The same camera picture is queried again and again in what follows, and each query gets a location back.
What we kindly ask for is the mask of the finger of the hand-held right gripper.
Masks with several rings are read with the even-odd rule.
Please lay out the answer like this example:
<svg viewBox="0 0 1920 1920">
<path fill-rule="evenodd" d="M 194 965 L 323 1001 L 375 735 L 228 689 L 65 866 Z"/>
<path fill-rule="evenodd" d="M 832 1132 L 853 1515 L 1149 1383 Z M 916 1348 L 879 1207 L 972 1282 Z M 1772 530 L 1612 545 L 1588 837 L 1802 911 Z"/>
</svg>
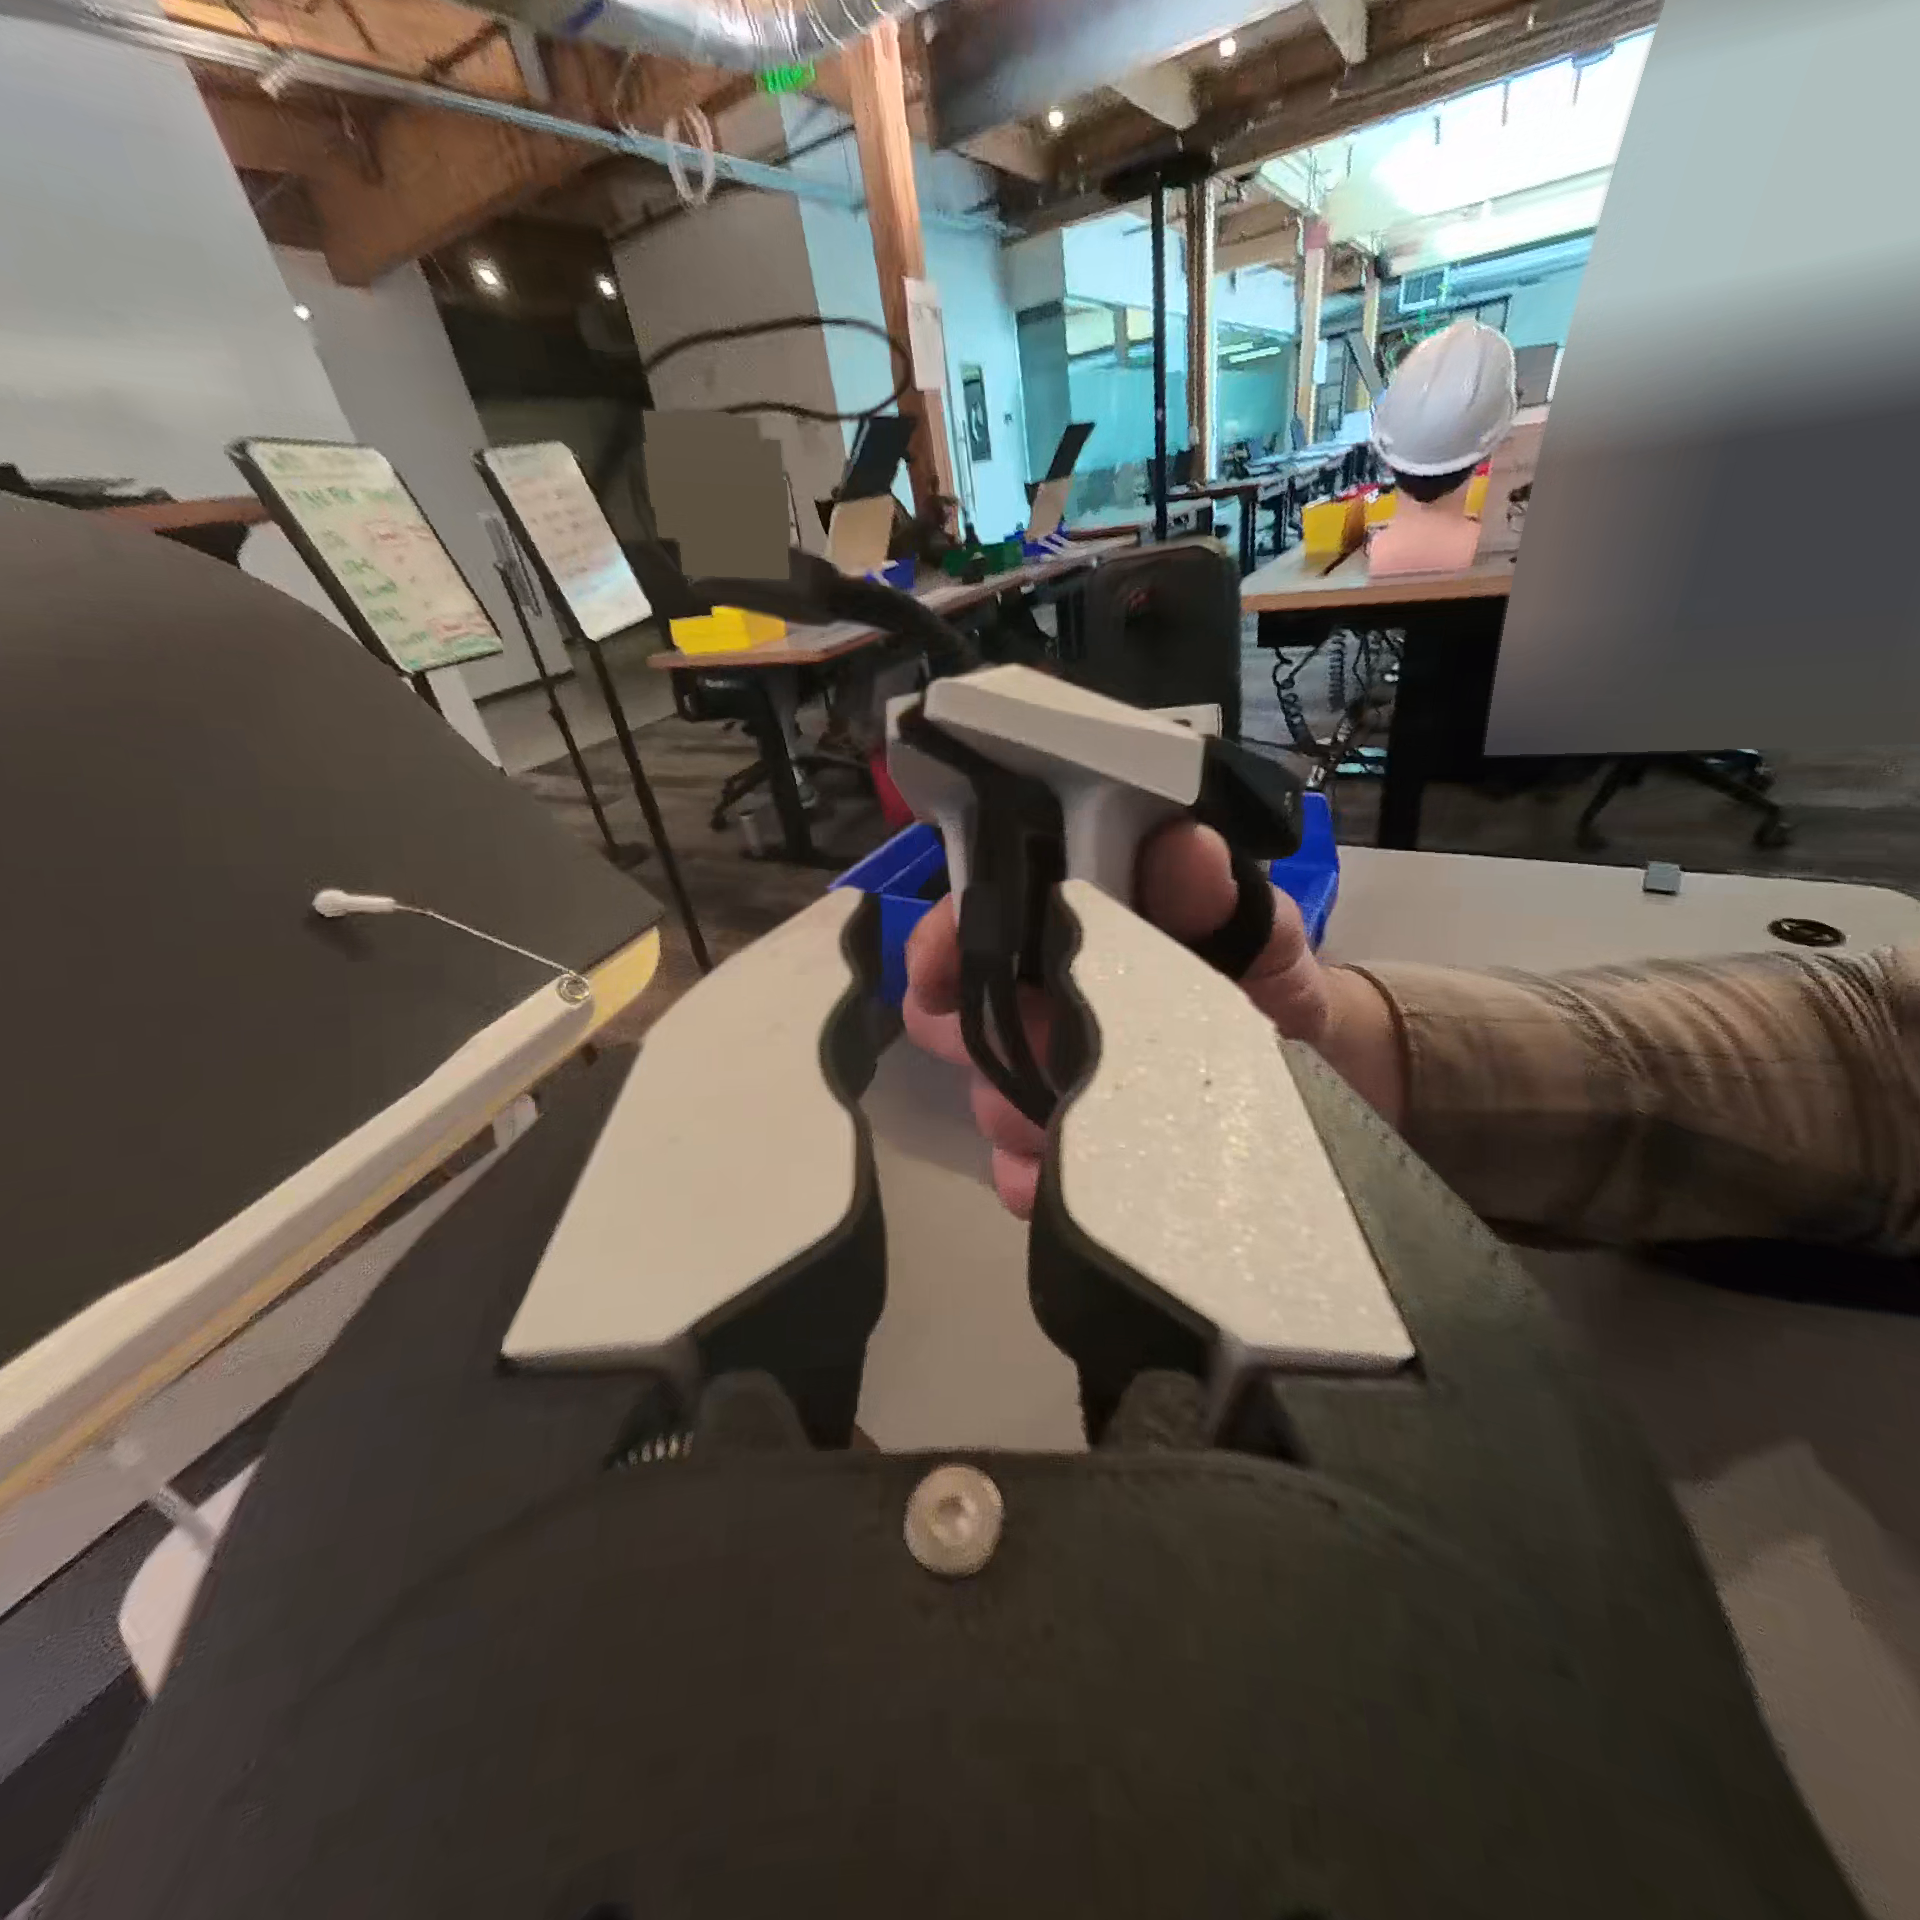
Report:
<svg viewBox="0 0 1920 1920">
<path fill-rule="evenodd" d="M 1029 666 L 896 703 L 896 792 L 927 824 L 1043 826 L 1103 800 L 1196 812 L 1209 735 Z"/>
</svg>

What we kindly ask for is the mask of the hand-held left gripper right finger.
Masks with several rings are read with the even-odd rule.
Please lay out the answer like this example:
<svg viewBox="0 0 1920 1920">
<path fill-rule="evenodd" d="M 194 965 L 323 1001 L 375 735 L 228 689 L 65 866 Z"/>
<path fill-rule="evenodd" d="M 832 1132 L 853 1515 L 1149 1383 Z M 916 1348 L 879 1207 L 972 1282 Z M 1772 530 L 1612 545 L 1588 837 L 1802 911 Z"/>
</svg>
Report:
<svg viewBox="0 0 1920 1920">
<path fill-rule="evenodd" d="M 1047 913 L 1063 1074 L 1037 1188 L 1037 1322 L 1088 1435 L 1140 1377 L 1211 1434 L 1269 1377 L 1393 1378 L 1411 1333 L 1275 1027 L 1088 880 Z"/>
</svg>

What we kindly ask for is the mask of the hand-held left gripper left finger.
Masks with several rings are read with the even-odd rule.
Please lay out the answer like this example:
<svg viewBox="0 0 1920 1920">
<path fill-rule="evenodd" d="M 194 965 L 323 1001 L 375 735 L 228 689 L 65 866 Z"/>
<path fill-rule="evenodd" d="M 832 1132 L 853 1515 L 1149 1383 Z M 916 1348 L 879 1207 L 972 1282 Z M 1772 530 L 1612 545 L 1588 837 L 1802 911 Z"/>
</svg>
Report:
<svg viewBox="0 0 1920 1920">
<path fill-rule="evenodd" d="M 826 893 L 647 1032 L 506 1333 L 535 1377 L 779 1383 L 851 1435 L 884 1308 L 880 913 Z"/>
</svg>

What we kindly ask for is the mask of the blue plastic bin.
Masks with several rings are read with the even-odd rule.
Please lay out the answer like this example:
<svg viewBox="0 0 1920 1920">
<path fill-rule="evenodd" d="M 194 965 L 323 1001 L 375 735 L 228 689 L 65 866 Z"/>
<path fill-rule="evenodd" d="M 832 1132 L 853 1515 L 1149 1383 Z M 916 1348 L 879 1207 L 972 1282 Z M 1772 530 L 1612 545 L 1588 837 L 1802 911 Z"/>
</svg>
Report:
<svg viewBox="0 0 1920 1920">
<path fill-rule="evenodd" d="M 1267 865 L 1274 887 L 1296 903 L 1307 943 L 1320 948 L 1338 911 L 1339 850 L 1328 797 L 1307 794 L 1304 803 L 1304 843 Z M 914 824 L 879 850 L 836 876 L 832 887 L 856 889 L 880 903 L 880 957 L 905 960 L 913 930 L 949 893 L 944 839 L 930 826 Z"/>
</svg>

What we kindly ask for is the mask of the person's right forearm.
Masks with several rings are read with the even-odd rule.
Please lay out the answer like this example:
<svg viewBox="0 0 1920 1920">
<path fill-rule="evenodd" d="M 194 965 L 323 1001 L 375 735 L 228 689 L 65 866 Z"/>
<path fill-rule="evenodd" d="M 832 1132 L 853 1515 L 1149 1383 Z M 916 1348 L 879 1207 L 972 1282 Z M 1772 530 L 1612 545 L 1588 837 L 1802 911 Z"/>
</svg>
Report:
<svg viewBox="0 0 1920 1920">
<path fill-rule="evenodd" d="M 1384 1007 L 1402 1139 L 1503 1227 L 1915 1258 L 1912 945 L 1352 976 Z"/>
</svg>

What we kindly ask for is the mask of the person's right hand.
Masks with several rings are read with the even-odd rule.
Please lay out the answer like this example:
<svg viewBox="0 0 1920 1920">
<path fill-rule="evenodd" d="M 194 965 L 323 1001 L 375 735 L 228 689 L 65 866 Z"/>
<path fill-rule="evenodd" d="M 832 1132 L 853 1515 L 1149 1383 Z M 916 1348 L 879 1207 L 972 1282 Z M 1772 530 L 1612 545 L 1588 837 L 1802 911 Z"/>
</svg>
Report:
<svg viewBox="0 0 1920 1920">
<path fill-rule="evenodd" d="M 1229 845 L 1200 824 L 1170 824 L 1140 850 L 1136 901 L 1168 938 L 1192 945 L 1224 930 L 1240 885 Z M 1357 971 L 1328 968 L 1311 948 L 1299 907 L 1275 896 L 1274 927 L 1242 992 L 1285 1041 L 1314 1049 L 1388 1125 L 1402 1127 L 1405 1065 L 1393 1007 Z M 954 903 L 935 906 L 905 946 L 903 1029 L 927 1053 L 970 1067 L 960 1027 L 963 953 Z M 993 1184 L 1001 1205 L 1029 1219 L 1040 1188 L 1045 1132 L 989 1082 L 970 1069 L 970 1106 L 993 1152 Z"/>
</svg>

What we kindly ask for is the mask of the wooden desk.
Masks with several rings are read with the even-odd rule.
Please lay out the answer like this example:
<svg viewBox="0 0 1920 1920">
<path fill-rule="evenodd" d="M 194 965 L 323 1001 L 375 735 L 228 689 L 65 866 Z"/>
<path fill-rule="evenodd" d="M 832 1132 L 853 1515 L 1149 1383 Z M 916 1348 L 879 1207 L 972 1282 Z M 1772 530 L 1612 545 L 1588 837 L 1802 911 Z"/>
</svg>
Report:
<svg viewBox="0 0 1920 1920">
<path fill-rule="evenodd" d="M 781 617 L 787 639 L 743 656 L 697 659 L 667 645 L 650 661 L 667 675 L 674 711 L 692 725 L 739 725 L 756 760 L 731 775 L 712 827 L 736 826 L 748 856 L 827 871 L 835 856 L 815 843 L 815 778 L 851 772 L 874 792 L 882 755 L 882 709 L 895 685 L 999 659 L 1019 641 L 1049 639 L 1031 612 L 1043 596 L 1072 592 L 1105 560 L 1139 548 L 1139 535 L 1053 535 L 1015 567 L 985 572 L 972 557 L 960 577 L 930 570 L 911 588 L 887 577 L 853 579 L 826 557 L 792 553 L 784 583 L 748 580 L 748 611 Z"/>
</svg>

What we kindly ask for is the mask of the white hard hat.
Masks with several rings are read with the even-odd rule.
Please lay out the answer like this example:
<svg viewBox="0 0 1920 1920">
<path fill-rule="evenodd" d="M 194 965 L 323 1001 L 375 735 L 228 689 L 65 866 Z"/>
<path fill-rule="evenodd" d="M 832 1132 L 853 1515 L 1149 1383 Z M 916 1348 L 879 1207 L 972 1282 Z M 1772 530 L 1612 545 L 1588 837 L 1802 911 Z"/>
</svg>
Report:
<svg viewBox="0 0 1920 1920">
<path fill-rule="evenodd" d="M 1456 320 L 1402 360 L 1376 403 L 1372 444 L 1395 475 L 1461 475 L 1496 456 L 1517 413 L 1513 345 L 1496 328 Z"/>
</svg>

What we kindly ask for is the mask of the whiteboard with green writing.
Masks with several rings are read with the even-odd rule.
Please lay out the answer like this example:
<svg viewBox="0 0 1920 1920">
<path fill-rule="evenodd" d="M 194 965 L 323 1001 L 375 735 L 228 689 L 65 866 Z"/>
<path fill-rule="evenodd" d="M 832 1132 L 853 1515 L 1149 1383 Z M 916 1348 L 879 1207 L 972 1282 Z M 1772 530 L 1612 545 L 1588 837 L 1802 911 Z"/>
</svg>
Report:
<svg viewBox="0 0 1920 1920">
<path fill-rule="evenodd" d="M 655 620 L 655 605 L 570 444 L 484 447 L 474 463 L 570 639 L 601 642 Z"/>
<path fill-rule="evenodd" d="M 501 656 L 495 617 L 387 456 L 260 437 L 226 452 L 351 633 L 394 673 L 419 682 Z"/>
</svg>

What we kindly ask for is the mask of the black wood-rimmed board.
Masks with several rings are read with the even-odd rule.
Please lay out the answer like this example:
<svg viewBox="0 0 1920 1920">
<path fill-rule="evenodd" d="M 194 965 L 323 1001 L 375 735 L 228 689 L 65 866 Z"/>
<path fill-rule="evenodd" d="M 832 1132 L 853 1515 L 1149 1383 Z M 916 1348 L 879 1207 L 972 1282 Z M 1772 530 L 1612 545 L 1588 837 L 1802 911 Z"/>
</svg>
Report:
<svg viewBox="0 0 1920 1920">
<path fill-rule="evenodd" d="M 663 920 L 338 625 L 5 498 L 5 1364 Z"/>
</svg>

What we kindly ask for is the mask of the white rounded pad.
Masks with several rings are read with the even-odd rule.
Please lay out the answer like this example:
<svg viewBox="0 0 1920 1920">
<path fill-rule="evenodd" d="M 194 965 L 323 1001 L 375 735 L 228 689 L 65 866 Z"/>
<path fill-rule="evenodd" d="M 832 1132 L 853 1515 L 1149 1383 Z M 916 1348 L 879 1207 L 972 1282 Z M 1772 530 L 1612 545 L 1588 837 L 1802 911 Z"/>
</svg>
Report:
<svg viewBox="0 0 1920 1920">
<path fill-rule="evenodd" d="M 156 1698 L 177 1663 L 204 1575 L 255 1475 L 250 1463 L 200 1504 L 163 1491 L 160 1513 L 171 1527 L 136 1571 L 117 1611 L 120 1642 L 145 1698 Z"/>
</svg>

